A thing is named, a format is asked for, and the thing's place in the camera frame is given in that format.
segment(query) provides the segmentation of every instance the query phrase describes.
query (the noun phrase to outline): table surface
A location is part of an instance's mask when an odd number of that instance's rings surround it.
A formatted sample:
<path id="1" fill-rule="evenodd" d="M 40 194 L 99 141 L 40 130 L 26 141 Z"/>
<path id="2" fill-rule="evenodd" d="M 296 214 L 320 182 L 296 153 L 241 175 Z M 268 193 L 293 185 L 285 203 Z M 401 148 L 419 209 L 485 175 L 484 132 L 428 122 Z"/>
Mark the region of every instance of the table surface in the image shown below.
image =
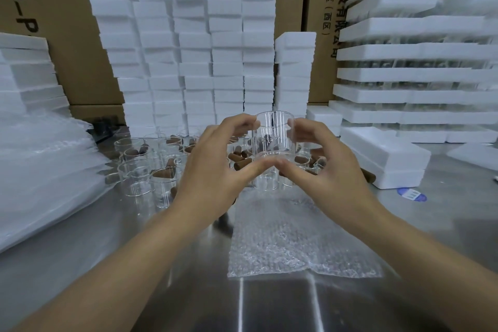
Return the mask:
<path id="1" fill-rule="evenodd" d="M 449 158 L 456 145 L 423 145 L 433 156 L 419 203 L 377 190 L 394 214 L 498 271 L 494 172 Z M 233 220 L 237 204 L 229 211 Z M 8 330 L 132 238 L 155 213 L 150 197 L 119 186 L 89 207 L 0 254 L 0 331 Z M 231 239 L 209 227 L 175 261 L 136 331 L 446 330 L 392 272 L 350 279 L 301 273 L 227 277 Z"/>

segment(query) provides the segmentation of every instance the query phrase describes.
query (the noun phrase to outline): person's left hand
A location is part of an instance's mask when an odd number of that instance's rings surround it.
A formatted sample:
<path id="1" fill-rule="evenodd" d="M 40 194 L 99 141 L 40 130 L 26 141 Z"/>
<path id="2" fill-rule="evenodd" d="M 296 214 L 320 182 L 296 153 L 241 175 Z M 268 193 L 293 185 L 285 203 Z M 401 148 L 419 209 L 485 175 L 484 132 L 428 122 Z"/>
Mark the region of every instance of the person's left hand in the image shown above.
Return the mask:
<path id="1" fill-rule="evenodd" d="M 188 211 L 200 229 L 227 212 L 244 187 L 275 164 L 276 159 L 267 157 L 253 161 L 240 171 L 229 167 L 230 138 L 257 128 L 256 116 L 248 114 L 228 117 L 220 125 L 208 126 L 189 155 L 170 209 Z"/>

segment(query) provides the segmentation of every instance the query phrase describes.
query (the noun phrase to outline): hand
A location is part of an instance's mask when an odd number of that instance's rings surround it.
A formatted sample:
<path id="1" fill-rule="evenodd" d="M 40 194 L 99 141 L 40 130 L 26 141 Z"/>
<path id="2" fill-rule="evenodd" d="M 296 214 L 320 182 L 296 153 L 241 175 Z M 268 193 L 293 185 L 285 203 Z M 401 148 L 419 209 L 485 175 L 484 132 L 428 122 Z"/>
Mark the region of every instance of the hand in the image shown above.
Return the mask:
<path id="1" fill-rule="evenodd" d="M 275 164 L 276 159 L 268 157 L 240 171 L 230 169 L 227 161 L 230 138 L 257 128 L 256 116 L 248 114 L 228 117 L 220 125 L 208 126 L 189 155 L 171 208 L 188 210 L 200 229 L 227 212 L 244 187 Z"/>
<path id="2" fill-rule="evenodd" d="M 278 159 L 275 166 L 304 190 L 323 213 L 351 233 L 368 226 L 374 216 L 388 213 L 370 192 L 355 154 L 327 126 L 297 118 L 294 132 L 297 142 L 323 147 L 325 169 L 315 176 L 285 159 Z"/>

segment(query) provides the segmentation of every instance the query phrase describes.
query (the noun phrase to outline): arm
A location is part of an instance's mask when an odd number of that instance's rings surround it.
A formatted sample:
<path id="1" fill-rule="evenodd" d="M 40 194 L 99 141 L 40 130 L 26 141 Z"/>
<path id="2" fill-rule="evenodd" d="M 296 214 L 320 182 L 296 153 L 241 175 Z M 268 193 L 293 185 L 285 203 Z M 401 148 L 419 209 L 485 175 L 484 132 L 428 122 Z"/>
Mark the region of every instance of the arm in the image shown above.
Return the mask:
<path id="1" fill-rule="evenodd" d="M 454 331 L 495 331 L 498 275 L 392 215 L 368 189 L 352 151 L 324 124 L 297 119 L 298 142 L 322 145 L 327 166 L 318 175 L 289 161 L 276 166 L 320 209 L 416 286 Z"/>
<path id="2" fill-rule="evenodd" d="M 225 213 L 250 180 L 274 164 L 257 161 L 238 172 L 227 166 L 230 137 L 254 123 L 255 117 L 242 114 L 208 127 L 189 156 L 171 207 L 14 331 L 131 330 L 178 251 Z"/>

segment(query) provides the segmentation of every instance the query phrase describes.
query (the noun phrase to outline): person's right hand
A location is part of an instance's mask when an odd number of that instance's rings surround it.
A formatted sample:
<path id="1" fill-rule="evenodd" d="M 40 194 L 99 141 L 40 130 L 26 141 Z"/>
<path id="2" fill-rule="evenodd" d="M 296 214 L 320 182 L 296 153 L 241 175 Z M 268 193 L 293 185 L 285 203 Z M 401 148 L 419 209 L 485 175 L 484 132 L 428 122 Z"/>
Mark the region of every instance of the person's right hand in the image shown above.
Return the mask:
<path id="1" fill-rule="evenodd" d="M 389 212 L 371 193 L 355 154 L 337 139 L 325 124 L 297 118 L 296 142 L 323 147 L 327 165 L 315 176 L 286 159 L 278 159 L 278 170 L 304 190 L 334 222 L 355 234 Z"/>

